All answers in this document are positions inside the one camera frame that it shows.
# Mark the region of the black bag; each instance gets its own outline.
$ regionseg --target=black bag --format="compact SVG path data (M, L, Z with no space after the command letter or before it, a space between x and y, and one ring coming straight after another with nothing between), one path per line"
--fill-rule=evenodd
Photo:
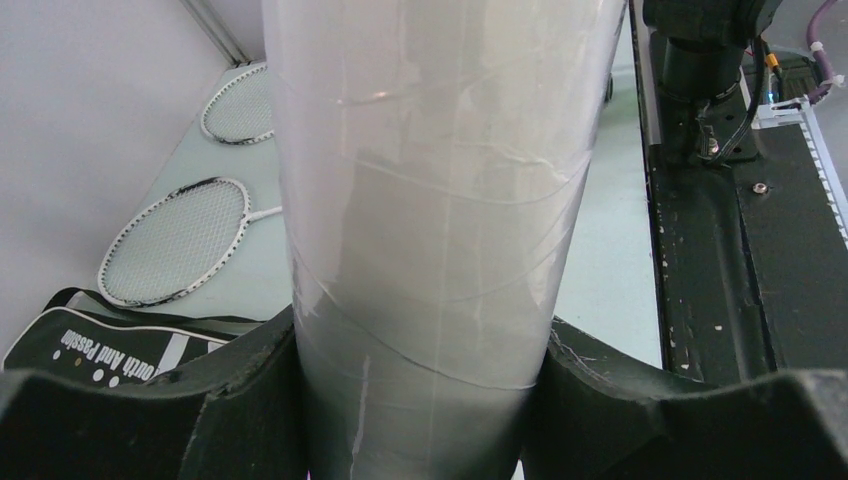
M2 367L41 370L94 387L144 383L261 323L127 311L96 292L67 288L15 341Z

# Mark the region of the black padded support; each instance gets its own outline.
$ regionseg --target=black padded support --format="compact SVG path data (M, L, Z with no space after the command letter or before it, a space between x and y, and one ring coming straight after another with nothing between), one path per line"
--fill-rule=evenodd
M0 476L306 478L300 375L291 308L145 385L7 372Z
M846 478L848 377L713 388L557 322L530 409L528 480Z

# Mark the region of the black metal frame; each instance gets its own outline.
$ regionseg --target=black metal frame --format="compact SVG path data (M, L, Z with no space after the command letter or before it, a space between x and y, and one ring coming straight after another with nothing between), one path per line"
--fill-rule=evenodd
M665 39L637 41L660 78ZM754 131L726 168L693 166L680 158L692 107L654 87L663 143L645 168L666 367L721 385L848 368L848 249L800 126ZM713 109L732 128L736 97Z

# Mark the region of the plastic film roll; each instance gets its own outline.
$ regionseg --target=plastic film roll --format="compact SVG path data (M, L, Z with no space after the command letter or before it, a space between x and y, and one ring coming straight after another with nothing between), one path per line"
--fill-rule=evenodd
M624 0L266 0L312 478L509 478Z

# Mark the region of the badminton racket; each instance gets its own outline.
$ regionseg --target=badminton racket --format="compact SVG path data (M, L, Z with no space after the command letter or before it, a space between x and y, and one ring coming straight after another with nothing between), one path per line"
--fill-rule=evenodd
M252 212L239 181L213 177L168 194L127 224L97 274L113 305L141 308L182 298L232 258L253 222L282 207Z
M242 73L212 97L201 116L204 135L227 145L250 145L274 136L268 66Z

